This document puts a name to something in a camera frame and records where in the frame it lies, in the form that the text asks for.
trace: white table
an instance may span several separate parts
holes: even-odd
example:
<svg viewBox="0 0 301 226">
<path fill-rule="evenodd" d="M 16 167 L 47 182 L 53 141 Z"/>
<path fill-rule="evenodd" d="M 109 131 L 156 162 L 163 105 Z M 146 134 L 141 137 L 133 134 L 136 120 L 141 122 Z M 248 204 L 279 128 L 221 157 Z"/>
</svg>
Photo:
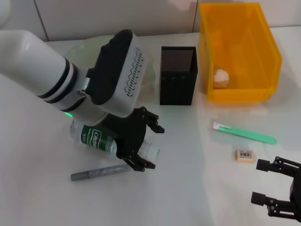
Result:
<svg viewBox="0 0 301 226">
<path fill-rule="evenodd" d="M 252 191 L 289 199 L 291 179 L 237 163 L 234 150 L 257 158 L 301 162 L 301 27 L 273 28 L 283 57 L 278 92 L 252 107 L 217 107 L 205 101 L 199 79 L 192 106 L 159 106 L 161 46 L 196 46 L 198 33 L 142 37 L 154 56 L 154 95 L 144 106 L 166 129 L 155 170 L 81 182 L 70 174 L 112 165 L 96 149 L 75 144 L 72 118 L 0 76 L 0 219 L 5 226 L 242 226 L 299 225 L 270 218 L 250 203 Z M 50 42 L 66 54 L 81 41 Z M 212 130 L 212 122 L 273 135 L 277 145 Z"/>
</svg>

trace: green bottle label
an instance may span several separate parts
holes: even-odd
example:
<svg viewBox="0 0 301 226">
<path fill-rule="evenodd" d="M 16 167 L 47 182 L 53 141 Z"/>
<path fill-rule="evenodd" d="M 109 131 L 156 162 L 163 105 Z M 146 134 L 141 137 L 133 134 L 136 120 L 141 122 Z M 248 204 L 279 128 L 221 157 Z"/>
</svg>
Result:
<svg viewBox="0 0 301 226">
<path fill-rule="evenodd" d="M 102 133 L 100 130 L 86 125 L 84 125 L 80 136 L 82 143 L 102 151 L 107 150 L 107 152 L 110 152 L 110 148 L 108 147 L 111 146 L 111 141 L 109 141 L 108 138 L 109 136 Z"/>
</svg>

